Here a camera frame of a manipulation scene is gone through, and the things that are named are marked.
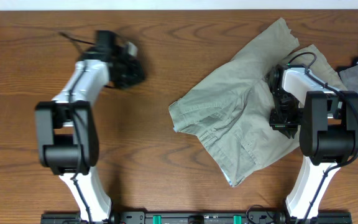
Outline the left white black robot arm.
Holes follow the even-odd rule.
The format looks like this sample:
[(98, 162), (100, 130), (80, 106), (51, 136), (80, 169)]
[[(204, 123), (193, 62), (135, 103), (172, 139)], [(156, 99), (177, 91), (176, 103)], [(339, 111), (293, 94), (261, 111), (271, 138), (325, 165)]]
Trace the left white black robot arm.
[(112, 200), (96, 168), (99, 139), (92, 107), (101, 90), (112, 83), (123, 89), (144, 80), (137, 47), (92, 47), (75, 63), (62, 91), (35, 107), (39, 160), (73, 194), (80, 213), (49, 218), (51, 223), (114, 223)]

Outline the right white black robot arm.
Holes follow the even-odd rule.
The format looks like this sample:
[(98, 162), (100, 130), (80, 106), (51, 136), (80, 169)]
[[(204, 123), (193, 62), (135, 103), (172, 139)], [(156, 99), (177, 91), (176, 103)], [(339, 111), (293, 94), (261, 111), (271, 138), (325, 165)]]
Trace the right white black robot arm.
[(358, 157), (358, 94), (313, 75), (306, 65), (277, 65), (268, 72), (273, 95), (269, 125), (298, 138), (303, 162), (285, 211), (275, 223), (352, 223), (349, 212), (321, 212), (319, 203), (335, 173)]

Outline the khaki green shorts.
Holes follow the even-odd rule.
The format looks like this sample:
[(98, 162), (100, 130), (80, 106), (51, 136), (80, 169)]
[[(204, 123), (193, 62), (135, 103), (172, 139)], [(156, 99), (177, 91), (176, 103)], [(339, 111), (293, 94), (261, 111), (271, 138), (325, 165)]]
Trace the khaki green shorts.
[(289, 139), (269, 126), (274, 105), (265, 76), (271, 68), (295, 55), (297, 63), (307, 64), (315, 55), (314, 75), (346, 89), (314, 45), (299, 45), (280, 18), (169, 106), (174, 130), (195, 135), (231, 187), (299, 146), (297, 137)]

